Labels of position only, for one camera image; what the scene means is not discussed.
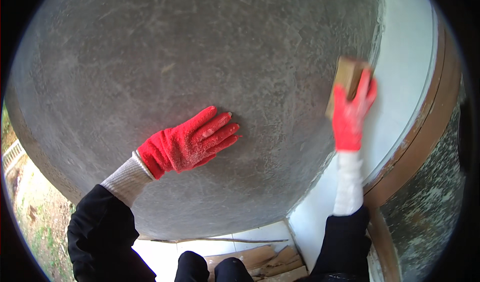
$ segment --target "sanding block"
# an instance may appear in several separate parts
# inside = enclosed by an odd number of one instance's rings
[[[346,90],[346,98],[353,100],[357,93],[357,87],[360,82],[360,76],[363,69],[371,69],[371,66],[363,60],[340,56],[338,58],[336,66],[335,80],[332,85],[332,92],[330,93],[330,99],[328,100],[327,110],[325,116],[329,119],[333,117],[334,99],[333,99],[333,86],[339,84]]]

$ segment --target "gloved hand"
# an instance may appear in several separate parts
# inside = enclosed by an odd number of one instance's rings
[[[369,69],[363,70],[352,101],[347,100],[345,89],[340,85],[333,89],[332,127],[337,151],[358,151],[362,146],[363,120],[377,97],[377,81],[370,80],[370,74]]]
[[[213,118],[216,114],[215,106],[207,107],[187,122],[155,133],[138,147],[141,159],[155,179],[171,170],[180,173],[204,165],[237,141],[238,136],[233,134],[240,126],[227,125],[231,113]]]

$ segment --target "white wall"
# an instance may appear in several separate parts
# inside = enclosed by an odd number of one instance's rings
[[[365,121],[364,183],[370,182],[410,130],[432,78],[437,20],[429,0],[384,0],[375,76],[378,97]],[[334,157],[315,187],[290,213],[288,222],[309,270],[322,247],[325,223],[337,192]]]

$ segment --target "knit cuff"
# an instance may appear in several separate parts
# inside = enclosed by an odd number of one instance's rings
[[[132,207],[144,187],[155,178],[137,151],[121,167],[100,183],[128,207]]]
[[[363,205],[363,187],[360,152],[338,152],[338,179],[333,215],[355,213]]]

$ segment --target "gray concrete surface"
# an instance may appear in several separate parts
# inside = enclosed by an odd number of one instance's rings
[[[27,153],[78,201],[160,129],[209,105],[243,137],[168,173],[133,212],[162,239],[283,218],[333,150],[324,117],[339,54],[369,57],[377,0],[45,0],[7,107]]]

